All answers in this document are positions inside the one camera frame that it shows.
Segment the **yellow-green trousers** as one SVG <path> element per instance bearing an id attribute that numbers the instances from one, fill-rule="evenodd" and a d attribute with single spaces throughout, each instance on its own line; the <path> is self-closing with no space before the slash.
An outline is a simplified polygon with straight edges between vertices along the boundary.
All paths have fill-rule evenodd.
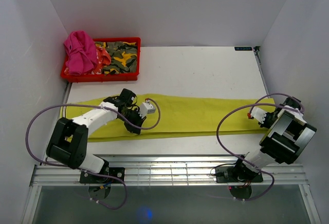
<path id="1" fill-rule="evenodd" d="M 248 109 L 229 116 L 222 125 L 220 120 L 234 109 L 255 103 L 254 99 L 214 99 L 144 94 L 137 96 L 137 105 L 146 98 L 156 101 L 160 113 L 147 116 L 139 135 L 130 133 L 123 121 L 116 119 L 91 134 L 89 142 L 143 140 L 195 136 L 258 134 L 266 132 L 257 120 L 248 119 Z"/>

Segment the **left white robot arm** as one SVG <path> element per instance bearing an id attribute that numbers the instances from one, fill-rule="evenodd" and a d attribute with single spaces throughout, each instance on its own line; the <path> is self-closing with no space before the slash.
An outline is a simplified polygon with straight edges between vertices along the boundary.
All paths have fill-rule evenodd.
<path id="1" fill-rule="evenodd" d="M 118 118 L 124 121 L 130 133 L 140 134 L 147 114 L 154 110 L 148 102 L 137 106 L 134 104 L 136 98 L 132 91 L 124 89 L 118 96 L 105 98 L 99 108 L 72 119 L 60 118 L 51 135 L 46 155 L 71 169 L 90 171 L 97 182 L 105 182 L 109 170 L 105 167 L 105 160 L 87 152 L 88 137 Z"/>

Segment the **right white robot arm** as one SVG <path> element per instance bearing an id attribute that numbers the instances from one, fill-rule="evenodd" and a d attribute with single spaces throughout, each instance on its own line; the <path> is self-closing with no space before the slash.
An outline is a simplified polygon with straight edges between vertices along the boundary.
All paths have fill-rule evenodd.
<path id="1" fill-rule="evenodd" d="M 303 118 L 301 101 L 287 97 L 281 104 L 285 109 L 275 108 L 271 113 L 258 107 L 250 109 L 248 118 L 255 118 L 267 132 L 261 139 L 260 148 L 238 159 L 232 168 L 232 177 L 237 181 L 253 181 L 260 170 L 272 163 L 294 163 L 317 129 Z"/>

